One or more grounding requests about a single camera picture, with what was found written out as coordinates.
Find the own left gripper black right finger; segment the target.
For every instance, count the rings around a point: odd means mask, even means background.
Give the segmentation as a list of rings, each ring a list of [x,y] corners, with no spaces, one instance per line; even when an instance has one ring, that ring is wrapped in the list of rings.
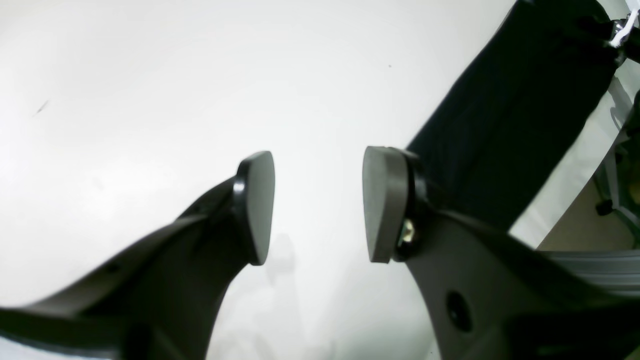
[[[638,298],[439,209],[413,153],[368,146],[362,192],[369,259],[406,264],[443,360],[623,360],[638,348]]]

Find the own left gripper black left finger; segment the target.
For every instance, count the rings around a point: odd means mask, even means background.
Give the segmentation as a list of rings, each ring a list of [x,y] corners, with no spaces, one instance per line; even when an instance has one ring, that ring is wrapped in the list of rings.
[[[268,257],[274,157],[257,152],[170,224],[57,293],[2,308],[1,339],[78,360],[203,360],[234,278]]]

